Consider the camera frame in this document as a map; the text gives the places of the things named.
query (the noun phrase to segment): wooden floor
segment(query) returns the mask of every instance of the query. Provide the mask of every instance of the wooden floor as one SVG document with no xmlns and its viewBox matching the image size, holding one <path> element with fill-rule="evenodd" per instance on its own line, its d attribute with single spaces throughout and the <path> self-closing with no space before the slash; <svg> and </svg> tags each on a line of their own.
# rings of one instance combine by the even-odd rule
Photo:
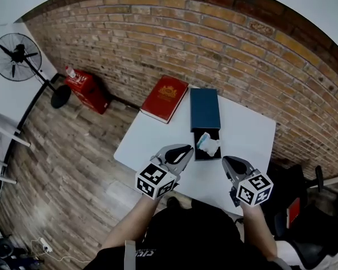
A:
<svg viewBox="0 0 338 270">
<path fill-rule="evenodd" d="M 113 154 L 137 110 L 112 102 L 104 115 L 82 106 L 72 95 L 60 110 L 50 106 L 46 90 L 30 113 L 21 137 L 31 148 L 16 145 L 0 200 L 0 227 L 18 246 L 45 238 L 60 259 L 95 257 L 110 229 L 135 205 L 134 171 Z M 190 200 L 177 196 L 185 207 Z M 158 210 L 164 208 L 163 199 Z M 73 259 L 45 260 L 43 269 L 82 269 Z"/>
</svg>

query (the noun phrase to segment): person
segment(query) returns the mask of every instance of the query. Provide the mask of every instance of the person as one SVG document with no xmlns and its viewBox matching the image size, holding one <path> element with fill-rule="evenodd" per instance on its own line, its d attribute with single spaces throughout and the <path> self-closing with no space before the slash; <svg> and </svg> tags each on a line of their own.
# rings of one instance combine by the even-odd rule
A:
<svg viewBox="0 0 338 270">
<path fill-rule="evenodd" d="M 290 269 L 277 258 L 277 244 L 260 206 L 241 204 L 243 243 L 221 209 L 197 200 L 191 209 L 183 209 L 171 197 L 167 208 L 153 216 L 159 201 L 143 195 L 84 270 L 124 269 L 128 241 L 136 241 L 133 269 Z"/>
</svg>

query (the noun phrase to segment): red book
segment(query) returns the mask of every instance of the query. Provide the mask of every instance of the red book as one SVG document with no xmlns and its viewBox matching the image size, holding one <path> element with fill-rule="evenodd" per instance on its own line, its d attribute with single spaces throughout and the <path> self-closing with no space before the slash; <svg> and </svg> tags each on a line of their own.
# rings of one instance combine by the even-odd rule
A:
<svg viewBox="0 0 338 270">
<path fill-rule="evenodd" d="M 295 218 L 299 215 L 300 212 L 300 199 L 299 197 L 293 201 L 293 203 L 287 208 L 287 228 L 289 229 L 292 226 L 292 223 Z"/>
<path fill-rule="evenodd" d="M 144 101 L 141 112 L 168 123 L 187 88 L 187 82 L 164 75 Z"/>
</svg>

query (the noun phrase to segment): shoe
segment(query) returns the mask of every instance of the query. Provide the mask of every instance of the shoe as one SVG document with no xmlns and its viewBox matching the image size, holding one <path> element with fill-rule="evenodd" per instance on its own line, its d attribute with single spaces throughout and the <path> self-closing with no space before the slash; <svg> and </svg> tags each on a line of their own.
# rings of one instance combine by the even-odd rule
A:
<svg viewBox="0 0 338 270">
<path fill-rule="evenodd" d="M 176 197 L 169 197 L 167 200 L 167 208 L 181 208 L 181 205 Z"/>
</svg>

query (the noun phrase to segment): blue box lid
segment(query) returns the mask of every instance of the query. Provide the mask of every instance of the blue box lid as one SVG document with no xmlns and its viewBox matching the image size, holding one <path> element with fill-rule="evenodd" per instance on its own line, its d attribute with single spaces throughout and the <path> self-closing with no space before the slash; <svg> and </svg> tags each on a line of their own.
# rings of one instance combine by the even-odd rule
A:
<svg viewBox="0 0 338 270">
<path fill-rule="evenodd" d="M 216 89 L 190 89 L 190 131 L 192 132 L 196 128 L 220 129 Z"/>
</svg>

